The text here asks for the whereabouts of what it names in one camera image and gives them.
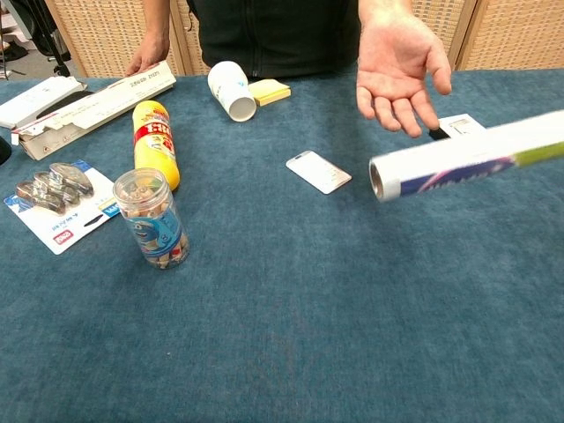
woven panel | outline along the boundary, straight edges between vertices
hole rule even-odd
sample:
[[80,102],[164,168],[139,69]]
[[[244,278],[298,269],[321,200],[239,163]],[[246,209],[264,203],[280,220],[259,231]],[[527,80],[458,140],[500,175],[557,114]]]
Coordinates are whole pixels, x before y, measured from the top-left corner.
[[178,0],[178,9],[182,20],[182,34],[179,33],[178,37],[183,36],[188,45],[189,66],[186,66],[187,72],[191,68],[194,75],[205,75],[210,68],[202,61],[202,49],[198,38],[199,23],[196,17],[190,13],[186,0]]
[[[143,4],[130,0],[50,0],[88,77],[122,77],[145,35]],[[179,74],[169,51],[168,64]]]
[[462,69],[564,67],[564,1],[492,0],[482,7]]
[[449,52],[463,6],[464,0],[412,1],[413,13],[437,34],[446,52]]

black shirt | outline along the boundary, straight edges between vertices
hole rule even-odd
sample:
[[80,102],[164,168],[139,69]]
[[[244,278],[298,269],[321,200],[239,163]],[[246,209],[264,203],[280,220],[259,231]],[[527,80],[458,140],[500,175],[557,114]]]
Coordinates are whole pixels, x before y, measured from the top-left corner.
[[358,0],[188,0],[208,66],[237,62],[252,77],[332,71],[358,57]]

white cardboard tube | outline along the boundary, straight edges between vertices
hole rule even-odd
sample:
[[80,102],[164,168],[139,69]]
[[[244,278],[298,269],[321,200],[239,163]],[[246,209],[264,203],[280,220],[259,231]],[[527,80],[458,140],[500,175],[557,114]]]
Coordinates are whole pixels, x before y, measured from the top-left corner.
[[368,172],[377,198],[389,201],[562,155],[564,110],[559,110],[376,156]]

yellow sticky notes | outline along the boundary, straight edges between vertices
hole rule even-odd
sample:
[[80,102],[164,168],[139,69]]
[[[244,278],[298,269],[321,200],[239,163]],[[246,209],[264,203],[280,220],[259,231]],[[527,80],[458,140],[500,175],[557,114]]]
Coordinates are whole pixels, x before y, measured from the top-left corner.
[[276,79],[262,79],[249,84],[249,90],[259,106],[285,99],[291,94],[290,87],[279,83]]

person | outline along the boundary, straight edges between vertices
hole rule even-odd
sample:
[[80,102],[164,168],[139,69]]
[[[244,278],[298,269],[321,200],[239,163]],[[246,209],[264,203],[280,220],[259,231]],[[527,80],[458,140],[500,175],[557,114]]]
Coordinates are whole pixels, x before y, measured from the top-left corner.
[[[439,121],[426,88],[451,92],[441,40],[412,13],[411,0],[188,0],[200,23],[202,58],[233,60],[252,77],[336,70],[358,62],[356,98],[367,119],[418,137],[415,115]],[[146,34],[126,70],[167,57],[169,0],[143,0]]]

